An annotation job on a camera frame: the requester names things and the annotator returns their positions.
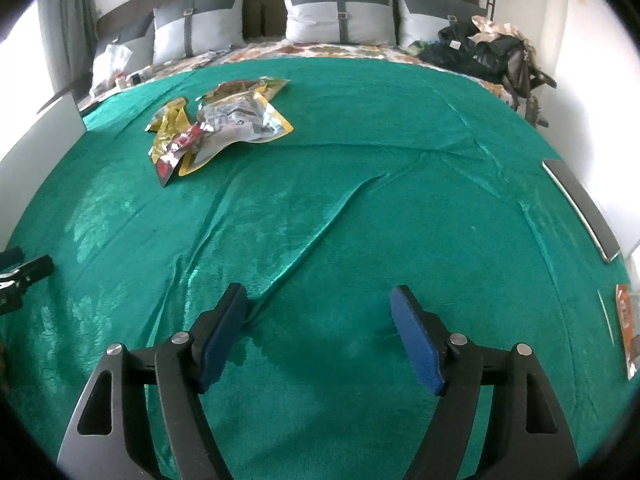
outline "orange package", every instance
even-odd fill
[[[631,379],[640,365],[640,296],[630,292],[628,285],[616,285],[616,308],[625,346],[626,378]]]

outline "metal screw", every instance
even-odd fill
[[[176,332],[171,336],[171,342],[176,345],[182,345],[189,340],[189,332]]]
[[[461,334],[459,332],[454,332],[453,334],[451,334],[449,336],[449,340],[457,346],[463,346],[466,345],[466,342],[468,341],[468,339],[466,338],[466,335]]]
[[[516,346],[516,350],[520,355],[531,355],[531,353],[533,352],[533,350],[531,350],[531,347],[524,343],[518,343],[518,345]]]
[[[118,355],[120,352],[122,352],[121,343],[114,343],[112,345],[107,346],[108,355]]]

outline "small bottle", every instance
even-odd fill
[[[116,76],[116,86],[118,90],[124,90],[127,87],[127,78],[124,77],[123,73],[119,73]]]

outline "green bedsheet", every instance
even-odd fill
[[[161,189],[152,113],[178,96],[194,112],[217,83],[260,75],[291,79],[273,104],[295,130],[235,144]],[[56,271],[0,319],[10,401],[52,457],[110,343],[164,341],[230,282],[255,307],[201,399],[238,480],[402,478],[437,399],[390,318],[401,283],[478,344],[530,344],[582,460],[628,399],[622,263],[600,261],[540,167],[554,151],[475,83],[376,60],[248,61],[114,96],[86,124],[12,238]],[[481,450],[483,390],[461,475]],[[171,472],[155,396],[150,410]]]

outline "plastic bag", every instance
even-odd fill
[[[94,59],[94,78],[89,94],[91,97],[105,93],[115,86],[116,76],[123,72],[132,55],[125,45],[108,44],[103,54]]]

